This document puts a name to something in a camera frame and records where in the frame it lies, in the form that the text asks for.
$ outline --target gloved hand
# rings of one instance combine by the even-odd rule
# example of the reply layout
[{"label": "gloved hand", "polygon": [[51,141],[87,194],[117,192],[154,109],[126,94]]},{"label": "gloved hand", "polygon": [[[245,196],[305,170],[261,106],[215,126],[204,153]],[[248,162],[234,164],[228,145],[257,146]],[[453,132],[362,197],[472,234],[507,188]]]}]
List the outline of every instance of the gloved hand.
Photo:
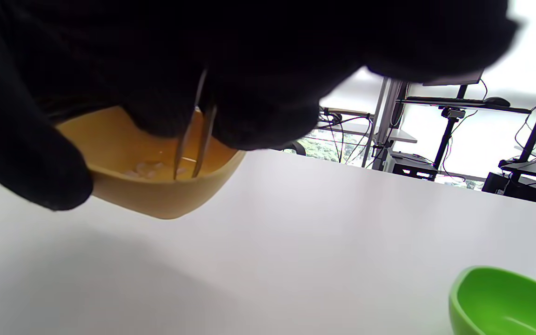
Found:
[{"label": "gloved hand", "polygon": [[[54,124],[121,105],[145,131],[176,136],[203,68],[201,106],[213,99],[218,107],[214,137],[254,150],[306,135],[319,99],[361,66],[414,82],[463,74],[497,60],[516,31],[506,1],[383,6],[390,10],[380,13],[394,8],[398,24],[370,18],[326,29],[300,15],[295,23],[317,28],[264,30],[241,23],[238,13],[187,4],[0,0],[0,183],[53,210],[78,206],[92,180]],[[212,26],[183,30],[193,25],[191,13]],[[234,21],[241,28],[221,29]]]}]

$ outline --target green bowl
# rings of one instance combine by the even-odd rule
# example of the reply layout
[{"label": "green bowl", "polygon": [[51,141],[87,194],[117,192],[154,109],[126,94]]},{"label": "green bowl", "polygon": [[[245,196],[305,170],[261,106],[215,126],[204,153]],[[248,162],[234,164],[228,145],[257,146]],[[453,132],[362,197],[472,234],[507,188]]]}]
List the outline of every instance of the green bowl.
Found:
[{"label": "green bowl", "polygon": [[536,335],[536,281],[468,268],[452,286],[449,309],[455,335]]}]

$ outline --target computer monitor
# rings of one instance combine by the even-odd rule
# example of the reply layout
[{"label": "computer monitor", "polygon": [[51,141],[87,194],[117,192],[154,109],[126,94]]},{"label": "computer monitor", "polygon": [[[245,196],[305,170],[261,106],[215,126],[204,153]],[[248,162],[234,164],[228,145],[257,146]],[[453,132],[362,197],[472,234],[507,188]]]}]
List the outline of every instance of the computer monitor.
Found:
[{"label": "computer monitor", "polygon": [[483,69],[460,76],[440,77],[436,80],[423,83],[423,86],[471,85],[479,83],[481,75],[483,75]]}]

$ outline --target black chair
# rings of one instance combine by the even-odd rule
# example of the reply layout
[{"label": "black chair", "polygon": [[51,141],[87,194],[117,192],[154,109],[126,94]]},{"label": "black chair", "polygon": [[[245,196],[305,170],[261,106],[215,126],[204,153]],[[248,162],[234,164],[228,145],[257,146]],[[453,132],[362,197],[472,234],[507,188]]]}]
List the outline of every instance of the black chair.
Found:
[{"label": "black chair", "polygon": [[282,151],[285,149],[292,149],[292,150],[295,150],[296,154],[298,155],[306,155],[305,148],[301,145],[300,142],[297,142],[297,141],[292,141],[287,144],[283,144],[282,146],[276,146],[270,149],[279,150],[279,151]]}]

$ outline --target bowl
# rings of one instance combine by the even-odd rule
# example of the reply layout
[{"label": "bowl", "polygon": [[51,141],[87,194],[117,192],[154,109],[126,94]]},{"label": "bowl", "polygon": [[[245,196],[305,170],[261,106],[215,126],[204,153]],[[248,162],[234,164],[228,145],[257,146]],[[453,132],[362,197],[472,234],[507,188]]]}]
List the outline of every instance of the bowl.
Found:
[{"label": "bowl", "polygon": [[497,268],[464,270],[449,301],[455,335],[536,335],[536,281]]},{"label": "bowl", "polygon": [[229,180],[244,152],[211,138],[196,178],[191,178],[203,117],[194,113],[177,180],[173,180],[176,139],[141,131],[121,107],[107,108],[57,126],[83,155],[96,197],[160,218],[174,219],[199,208]]}]

